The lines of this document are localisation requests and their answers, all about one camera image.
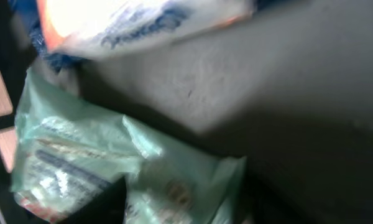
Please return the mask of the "teal wet wipes packet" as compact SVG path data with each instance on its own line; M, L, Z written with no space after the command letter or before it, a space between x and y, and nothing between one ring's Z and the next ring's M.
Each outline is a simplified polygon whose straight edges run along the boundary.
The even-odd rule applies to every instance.
M126 183L126 223L231 223L245 158L205 154L28 69L17 107L16 202L57 223Z

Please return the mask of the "blue biscuit packet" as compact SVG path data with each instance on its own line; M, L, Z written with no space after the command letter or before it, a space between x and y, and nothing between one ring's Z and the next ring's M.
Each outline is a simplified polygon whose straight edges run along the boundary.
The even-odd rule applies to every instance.
M55 72L58 73L63 68L71 68L85 61L83 58L48 51L36 0L8 0L7 3L10 9L21 17L22 24L26 28L27 34L38 55Z

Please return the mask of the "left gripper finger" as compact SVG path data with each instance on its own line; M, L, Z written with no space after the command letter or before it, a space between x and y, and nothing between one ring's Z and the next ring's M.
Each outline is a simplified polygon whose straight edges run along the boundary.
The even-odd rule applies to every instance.
M123 224L126 209L124 177L59 224Z

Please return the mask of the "orange tissue packet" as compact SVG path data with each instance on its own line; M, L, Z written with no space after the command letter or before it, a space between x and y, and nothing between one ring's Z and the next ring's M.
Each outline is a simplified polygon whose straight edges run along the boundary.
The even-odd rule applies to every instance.
M101 60L147 50L256 12L249 0L37 0L49 52Z

